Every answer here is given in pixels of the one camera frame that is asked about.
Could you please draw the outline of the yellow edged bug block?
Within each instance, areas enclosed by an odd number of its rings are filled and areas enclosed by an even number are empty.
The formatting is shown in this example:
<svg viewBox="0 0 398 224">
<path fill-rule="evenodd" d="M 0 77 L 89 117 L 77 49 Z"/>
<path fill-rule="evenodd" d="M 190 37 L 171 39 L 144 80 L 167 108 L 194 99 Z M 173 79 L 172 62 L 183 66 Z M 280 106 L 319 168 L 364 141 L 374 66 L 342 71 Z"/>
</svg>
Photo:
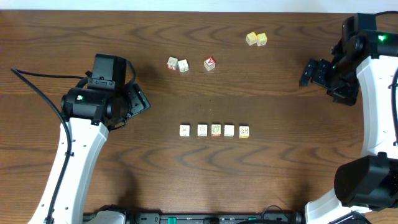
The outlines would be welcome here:
<svg viewBox="0 0 398 224">
<path fill-rule="evenodd" d="M 190 125 L 189 124 L 181 124 L 179 128 L 180 137 L 189 137 L 190 136 Z"/>
</svg>

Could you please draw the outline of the green edged wooden block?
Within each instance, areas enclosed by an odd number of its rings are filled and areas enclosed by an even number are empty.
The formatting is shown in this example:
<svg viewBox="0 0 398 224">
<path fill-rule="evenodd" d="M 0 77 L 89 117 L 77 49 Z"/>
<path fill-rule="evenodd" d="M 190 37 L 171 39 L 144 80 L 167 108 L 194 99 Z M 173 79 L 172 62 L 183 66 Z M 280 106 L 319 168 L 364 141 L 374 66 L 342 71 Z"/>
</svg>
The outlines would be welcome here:
<svg viewBox="0 0 398 224">
<path fill-rule="evenodd" d="M 198 134 L 198 136 L 207 136 L 208 135 L 208 125 L 207 124 L 199 124 L 197 126 L 197 134 Z"/>
</svg>

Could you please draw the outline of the red spiral wooden block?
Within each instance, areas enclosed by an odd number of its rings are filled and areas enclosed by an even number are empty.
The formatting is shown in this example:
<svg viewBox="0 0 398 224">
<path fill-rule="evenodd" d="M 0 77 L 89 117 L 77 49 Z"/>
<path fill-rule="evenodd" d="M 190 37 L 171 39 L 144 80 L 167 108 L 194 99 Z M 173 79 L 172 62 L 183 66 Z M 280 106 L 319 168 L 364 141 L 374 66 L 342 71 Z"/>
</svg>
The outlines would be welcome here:
<svg viewBox="0 0 398 224">
<path fill-rule="evenodd" d="M 220 137 L 221 136 L 221 125 L 220 124 L 212 124 L 211 125 L 211 137 Z"/>
</svg>

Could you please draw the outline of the plain cream wooden block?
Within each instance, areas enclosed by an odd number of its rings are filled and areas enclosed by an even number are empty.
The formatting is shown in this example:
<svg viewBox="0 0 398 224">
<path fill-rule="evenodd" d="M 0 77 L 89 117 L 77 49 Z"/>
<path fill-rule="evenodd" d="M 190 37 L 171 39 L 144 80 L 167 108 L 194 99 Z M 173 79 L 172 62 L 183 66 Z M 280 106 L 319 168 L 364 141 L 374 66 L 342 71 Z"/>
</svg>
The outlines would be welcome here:
<svg viewBox="0 0 398 224">
<path fill-rule="evenodd" d="M 224 125 L 224 137 L 233 137 L 234 136 L 234 125 L 226 124 Z"/>
</svg>

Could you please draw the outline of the yellow face wooden block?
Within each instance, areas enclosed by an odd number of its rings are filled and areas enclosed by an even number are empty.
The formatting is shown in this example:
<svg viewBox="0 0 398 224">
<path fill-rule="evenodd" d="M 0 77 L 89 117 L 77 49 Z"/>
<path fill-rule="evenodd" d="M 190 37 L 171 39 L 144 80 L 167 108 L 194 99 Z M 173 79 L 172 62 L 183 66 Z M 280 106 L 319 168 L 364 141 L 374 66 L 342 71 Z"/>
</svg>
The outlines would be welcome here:
<svg viewBox="0 0 398 224">
<path fill-rule="evenodd" d="M 249 136 L 250 136 L 249 126 L 240 126 L 239 127 L 239 138 L 248 138 Z"/>
</svg>

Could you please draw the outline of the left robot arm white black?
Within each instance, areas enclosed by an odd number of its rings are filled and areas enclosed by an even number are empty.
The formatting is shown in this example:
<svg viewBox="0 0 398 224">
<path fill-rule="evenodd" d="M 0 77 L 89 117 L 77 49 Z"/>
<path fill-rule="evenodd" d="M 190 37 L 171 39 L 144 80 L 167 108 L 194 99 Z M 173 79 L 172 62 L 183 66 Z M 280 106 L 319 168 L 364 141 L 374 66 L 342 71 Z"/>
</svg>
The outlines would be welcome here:
<svg viewBox="0 0 398 224">
<path fill-rule="evenodd" d="M 138 84 L 122 89 L 72 88 L 62 98 L 63 123 L 49 179 L 31 223 L 83 223 L 98 155 L 110 131 L 150 108 Z"/>
</svg>

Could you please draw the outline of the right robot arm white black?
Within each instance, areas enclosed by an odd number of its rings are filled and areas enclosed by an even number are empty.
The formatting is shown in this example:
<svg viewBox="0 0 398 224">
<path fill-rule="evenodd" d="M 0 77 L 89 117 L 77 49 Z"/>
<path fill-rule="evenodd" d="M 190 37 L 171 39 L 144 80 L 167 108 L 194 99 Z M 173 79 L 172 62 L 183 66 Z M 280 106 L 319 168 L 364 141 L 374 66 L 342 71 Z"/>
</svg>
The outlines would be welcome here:
<svg viewBox="0 0 398 224">
<path fill-rule="evenodd" d="M 344 31 L 334 58 L 310 60 L 299 81 L 326 88 L 335 102 L 362 96 L 361 157 L 338 168 L 333 188 L 305 206 L 306 223 L 360 221 L 359 216 L 397 208 L 397 34 Z"/>
</svg>

